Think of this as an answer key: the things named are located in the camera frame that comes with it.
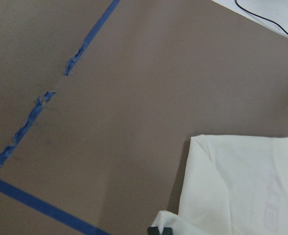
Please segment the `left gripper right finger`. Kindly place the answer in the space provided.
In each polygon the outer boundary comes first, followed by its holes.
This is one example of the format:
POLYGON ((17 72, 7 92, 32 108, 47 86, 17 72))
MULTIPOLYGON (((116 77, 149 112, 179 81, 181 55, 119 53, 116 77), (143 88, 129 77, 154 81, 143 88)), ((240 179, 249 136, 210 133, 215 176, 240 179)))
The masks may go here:
POLYGON ((162 231, 162 235, 172 235, 172 228, 164 227, 162 231))

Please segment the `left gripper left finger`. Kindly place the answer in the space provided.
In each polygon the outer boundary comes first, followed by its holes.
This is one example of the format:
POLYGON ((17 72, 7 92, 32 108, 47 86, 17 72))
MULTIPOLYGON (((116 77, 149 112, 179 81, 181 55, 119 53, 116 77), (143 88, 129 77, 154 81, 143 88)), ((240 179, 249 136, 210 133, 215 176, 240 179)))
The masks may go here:
POLYGON ((158 227, 148 227, 147 228, 147 235, 160 235, 160 231, 158 227))

